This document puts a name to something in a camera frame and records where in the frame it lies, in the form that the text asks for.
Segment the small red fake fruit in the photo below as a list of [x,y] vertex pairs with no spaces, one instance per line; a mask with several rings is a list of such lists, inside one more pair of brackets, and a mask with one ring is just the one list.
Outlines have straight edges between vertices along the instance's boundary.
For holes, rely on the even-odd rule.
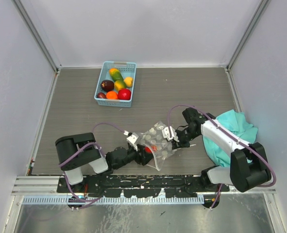
[[150,146],[150,147],[147,146],[144,148],[144,150],[146,153],[152,154],[152,153],[157,151],[157,147],[156,146]]

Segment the clear zip top bag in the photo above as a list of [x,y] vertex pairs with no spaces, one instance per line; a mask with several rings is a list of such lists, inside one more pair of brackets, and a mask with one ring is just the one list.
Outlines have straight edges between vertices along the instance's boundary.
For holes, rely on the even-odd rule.
[[172,149],[172,142],[174,141],[167,141],[163,137],[162,130],[165,127],[167,127],[167,125],[159,121],[146,132],[139,134],[138,142],[140,145],[157,147],[157,151],[153,153],[153,158],[148,162],[148,166],[158,171],[162,169],[164,161],[177,151]]

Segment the orange fake fruit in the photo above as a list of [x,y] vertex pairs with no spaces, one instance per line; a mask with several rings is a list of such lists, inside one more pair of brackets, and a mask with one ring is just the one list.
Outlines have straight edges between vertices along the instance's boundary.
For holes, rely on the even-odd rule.
[[118,94],[115,91],[109,91],[106,94],[106,98],[110,100],[118,100]]

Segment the red fake apple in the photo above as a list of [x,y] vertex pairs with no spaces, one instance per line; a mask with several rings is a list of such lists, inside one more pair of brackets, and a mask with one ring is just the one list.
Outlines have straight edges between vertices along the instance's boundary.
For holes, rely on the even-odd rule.
[[119,100],[130,100],[132,92],[129,89],[121,89],[118,92],[118,99]]

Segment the small dark purple fake fruit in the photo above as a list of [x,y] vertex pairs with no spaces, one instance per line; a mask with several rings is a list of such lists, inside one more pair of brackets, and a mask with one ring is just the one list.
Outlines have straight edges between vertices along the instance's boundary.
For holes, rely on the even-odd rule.
[[103,92],[99,92],[97,95],[96,95],[96,98],[99,98],[99,99],[106,99],[106,94],[103,93]]

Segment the yellow green fake mango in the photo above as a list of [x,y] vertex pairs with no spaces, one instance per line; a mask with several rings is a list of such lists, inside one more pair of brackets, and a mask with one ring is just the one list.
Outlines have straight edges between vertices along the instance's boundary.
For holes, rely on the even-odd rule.
[[116,91],[120,91],[122,89],[126,89],[127,86],[126,86],[126,84],[125,84],[125,82],[123,80],[116,80],[114,82],[114,88],[115,88]]

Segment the yellow fake peach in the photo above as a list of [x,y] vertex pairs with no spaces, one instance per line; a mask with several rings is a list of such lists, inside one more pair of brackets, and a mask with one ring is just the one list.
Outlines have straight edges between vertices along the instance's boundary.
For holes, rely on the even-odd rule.
[[132,77],[124,78],[124,82],[128,88],[133,87],[134,79]]

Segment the green orange fake mango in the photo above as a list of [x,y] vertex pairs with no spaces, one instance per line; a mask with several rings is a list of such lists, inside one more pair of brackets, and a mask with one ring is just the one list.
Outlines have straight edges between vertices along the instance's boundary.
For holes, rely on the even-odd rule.
[[109,75],[111,76],[113,81],[117,81],[117,80],[124,80],[121,72],[117,69],[117,68],[111,68],[109,69]]

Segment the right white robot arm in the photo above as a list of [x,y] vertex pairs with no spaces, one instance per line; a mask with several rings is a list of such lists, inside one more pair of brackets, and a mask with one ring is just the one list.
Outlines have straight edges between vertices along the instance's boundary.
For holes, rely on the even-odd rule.
[[212,191],[218,184],[232,185],[239,192],[255,187],[272,187],[277,178],[267,161],[264,147],[249,143],[224,128],[210,113],[187,106],[183,111],[187,126],[183,130],[169,127],[168,140],[174,149],[188,148],[198,136],[217,144],[230,158],[228,167],[212,166],[201,171],[201,186]]

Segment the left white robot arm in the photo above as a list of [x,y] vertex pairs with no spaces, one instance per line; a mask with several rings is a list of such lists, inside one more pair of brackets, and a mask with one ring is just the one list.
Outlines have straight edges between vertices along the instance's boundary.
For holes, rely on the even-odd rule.
[[73,192],[81,192],[85,187],[82,174],[84,165],[91,166],[96,174],[111,174],[132,161],[147,165],[153,158],[151,150],[137,143],[137,134],[127,131],[123,134],[127,136],[128,148],[117,147],[108,153],[104,153],[93,133],[64,136],[55,141],[59,167]]

